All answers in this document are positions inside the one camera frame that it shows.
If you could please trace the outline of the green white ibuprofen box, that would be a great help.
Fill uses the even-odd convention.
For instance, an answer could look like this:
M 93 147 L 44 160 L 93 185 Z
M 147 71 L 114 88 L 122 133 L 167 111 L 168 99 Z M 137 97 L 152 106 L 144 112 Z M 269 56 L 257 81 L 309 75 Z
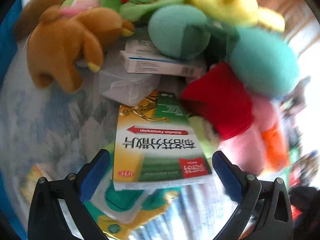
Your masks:
M 211 174 L 175 94 L 155 90 L 135 107 L 119 107 L 113 158 L 115 190 L 204 183 Z

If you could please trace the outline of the pink pig plush toy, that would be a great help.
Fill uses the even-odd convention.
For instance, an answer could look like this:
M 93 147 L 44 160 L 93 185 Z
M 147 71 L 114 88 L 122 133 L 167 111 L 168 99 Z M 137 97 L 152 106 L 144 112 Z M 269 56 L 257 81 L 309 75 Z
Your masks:
M 242 170 L 258 176 L 289 166 L 288 146 L 275 107 L 270 99 L 249 94 L 227 63 L 214 65 L 187 85 L 180 101 L 215 128 L 221 151 Z

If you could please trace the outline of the green monster plush toy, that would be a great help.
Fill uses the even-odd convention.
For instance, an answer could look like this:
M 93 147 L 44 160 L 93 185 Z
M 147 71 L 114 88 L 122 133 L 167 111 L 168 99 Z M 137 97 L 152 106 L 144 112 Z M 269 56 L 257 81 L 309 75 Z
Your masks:
M 220 144 L 220 136 L 212 124 L 201 116 L 189 116 L 189 122 L 200 143 L 206 159 L 210 159 Z

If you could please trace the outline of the blue plastic storage crate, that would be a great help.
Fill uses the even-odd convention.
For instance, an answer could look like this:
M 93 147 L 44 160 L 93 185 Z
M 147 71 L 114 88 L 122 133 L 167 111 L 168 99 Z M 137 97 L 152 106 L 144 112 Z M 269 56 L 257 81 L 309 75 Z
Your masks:
M 13 25 L 22 11 L 22 0 L 16 0 L 1 23 L 1 83 L 16 54 L 17 42 Z M 1 176 L 1 239 L 26 239 L 27 234 L 9 201 Z

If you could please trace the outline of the clear plastic container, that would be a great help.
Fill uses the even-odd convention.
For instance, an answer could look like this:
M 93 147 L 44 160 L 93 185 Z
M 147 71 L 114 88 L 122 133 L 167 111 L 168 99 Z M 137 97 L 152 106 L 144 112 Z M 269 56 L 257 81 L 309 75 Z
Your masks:
M 118 103 L 136 106 L 159 85 L 157 74 L 128 73 L 118 50 L 108 51 L 99 76 L 99 93 Z

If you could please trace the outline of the teal plush toy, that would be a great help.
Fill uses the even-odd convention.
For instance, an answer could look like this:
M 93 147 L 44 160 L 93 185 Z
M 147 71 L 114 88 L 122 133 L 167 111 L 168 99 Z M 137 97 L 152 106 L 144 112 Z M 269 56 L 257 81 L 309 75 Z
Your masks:
M 218 24 L 191 5 L 157 9 L 148 34 L 164 56 L 187 61 L 204 54 L 226 61 L 247 88 L 271 98 L 289 94 L 298 83 L 296 55 L 278 34 Z

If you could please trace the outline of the brown squirrel plush toy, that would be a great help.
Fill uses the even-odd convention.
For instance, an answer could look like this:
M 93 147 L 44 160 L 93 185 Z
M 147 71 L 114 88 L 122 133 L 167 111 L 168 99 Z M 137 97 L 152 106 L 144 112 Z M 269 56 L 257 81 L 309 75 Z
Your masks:
M 40 17 L 27 42 L 27 64 L 37 88 L 57 82 L 66 93 L 74 93 L 83 79 L 75 63 L 84 59 L 90 71 L 101 70 L 104 53 L 120 36 L 131 36 L 135 26 L 110 8 L 84 10 L 63 16 L 58 5 Z

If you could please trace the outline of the white blue medicine box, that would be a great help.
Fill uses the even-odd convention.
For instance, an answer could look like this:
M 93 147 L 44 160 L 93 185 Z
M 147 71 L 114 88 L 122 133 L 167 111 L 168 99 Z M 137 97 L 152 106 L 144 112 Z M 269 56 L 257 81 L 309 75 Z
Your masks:
M 151 41 L 127 40 L 119 52 L 128 73 L 199 78 L 206 73 L 202 58 L 180 61 L 162 55 Z

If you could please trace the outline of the yellow pikachu plush toy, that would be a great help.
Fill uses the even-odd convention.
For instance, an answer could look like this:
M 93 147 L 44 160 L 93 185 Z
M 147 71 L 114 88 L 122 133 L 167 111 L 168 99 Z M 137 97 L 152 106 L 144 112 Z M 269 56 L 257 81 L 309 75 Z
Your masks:
M 271 9 L 261 7 L 257 0 L 185 0 L 207 16 L 234 26 L 263 26 L 280 33 L 285 30 L 285 19 Z

